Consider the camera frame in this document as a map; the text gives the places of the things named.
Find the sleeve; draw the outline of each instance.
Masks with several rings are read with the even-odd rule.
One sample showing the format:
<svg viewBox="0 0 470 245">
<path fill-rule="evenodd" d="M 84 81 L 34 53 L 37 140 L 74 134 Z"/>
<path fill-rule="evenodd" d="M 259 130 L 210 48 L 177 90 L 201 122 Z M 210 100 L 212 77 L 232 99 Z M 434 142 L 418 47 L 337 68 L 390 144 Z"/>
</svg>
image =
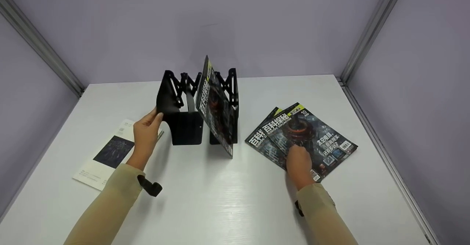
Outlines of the sleeve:
<svg viewBox="0 0 470 245">
<path fill-rule="evenodd" d="M 64 245 L 110 245 L 142 190 L 141 170 L 120 164 L 72 228 Z"/>
<path fill-rule="evenodd" d="M 357 245 L 336 211 L 335 203 L 320 183 L 302 188 L 297 192 L 297 200 L 319 245 Z"/>
</svg>

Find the white table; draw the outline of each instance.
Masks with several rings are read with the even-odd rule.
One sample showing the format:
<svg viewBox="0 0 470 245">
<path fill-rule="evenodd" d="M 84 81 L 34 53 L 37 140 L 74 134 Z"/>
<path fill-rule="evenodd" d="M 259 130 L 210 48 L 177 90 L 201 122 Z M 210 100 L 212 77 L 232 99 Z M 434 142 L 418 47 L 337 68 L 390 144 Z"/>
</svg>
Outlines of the white table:
<svg viewBox="0 0 470 245">
<path fill-rule="evenodd" d="M 426 245 L 423 232 L 332 75 L 241 78 L 239 143 L 221 146 L 159 141 L 146 173 L 163 185 L 142 192 L 113 244 L 254 244 L 309 242 L 285 172 L 244 143 L 274 106 L 298 101 L 358 150 L 324 181 L 359 244 Z M 125 118 L 155 104 L 160 82 L 91 84 L 0 224 L 0 244 L 62 244 L 98 195 L 72 175 Z"/>
</svg>

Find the stack of magazines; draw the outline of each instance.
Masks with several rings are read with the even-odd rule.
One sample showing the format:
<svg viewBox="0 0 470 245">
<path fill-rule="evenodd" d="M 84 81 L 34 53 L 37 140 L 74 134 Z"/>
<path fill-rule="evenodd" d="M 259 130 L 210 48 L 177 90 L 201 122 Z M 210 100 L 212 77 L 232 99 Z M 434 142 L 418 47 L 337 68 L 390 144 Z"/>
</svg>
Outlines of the stack of magazines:
<svg viewBox="0 0 470 245">
<path fill-rule="evenodd" d="M 289 149 L 304 147 L 312 158 L 310 173 L 317 183 L 357 149 L 299 103 L 284 110 L 274 108 L 245 142 L 284 170 Z"/>
</svg>

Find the lavender backdrop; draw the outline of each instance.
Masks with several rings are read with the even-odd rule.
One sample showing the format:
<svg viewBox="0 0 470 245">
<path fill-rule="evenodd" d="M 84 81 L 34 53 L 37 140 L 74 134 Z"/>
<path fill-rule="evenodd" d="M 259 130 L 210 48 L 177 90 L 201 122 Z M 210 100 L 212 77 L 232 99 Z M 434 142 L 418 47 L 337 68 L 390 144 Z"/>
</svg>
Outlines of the lavender backdrop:
<svg viewBox="0 0 470 245">
<path fill-rule="evenodd" d="M 341 73 L 378 0 L 14 0 L 84 84 Z"/>
<path fill-rule="evenodd" d="M 76 102 L 0 15 L 0 219 Z"/>
<path fill-rule="evenodd" d="M 351 90 L 442 244 L 470 244 L 470 0 L 398 0 Z"/>
</svg>

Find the white paper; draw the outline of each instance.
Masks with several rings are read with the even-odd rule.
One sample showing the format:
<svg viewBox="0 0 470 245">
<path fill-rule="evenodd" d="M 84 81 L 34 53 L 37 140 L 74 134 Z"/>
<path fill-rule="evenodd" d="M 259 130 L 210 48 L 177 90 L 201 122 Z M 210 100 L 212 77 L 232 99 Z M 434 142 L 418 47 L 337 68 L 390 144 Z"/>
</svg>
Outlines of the white paper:
<svg viewBox="0 0 470 245">
<path fill-rule="evenodd" d="M 103 190 L 111 174 L 125 163 L 134 151 L 134 121 L 124 120 L 96 153 L 73 176 L 75 180 L 98 190 Z"/>
</svg>

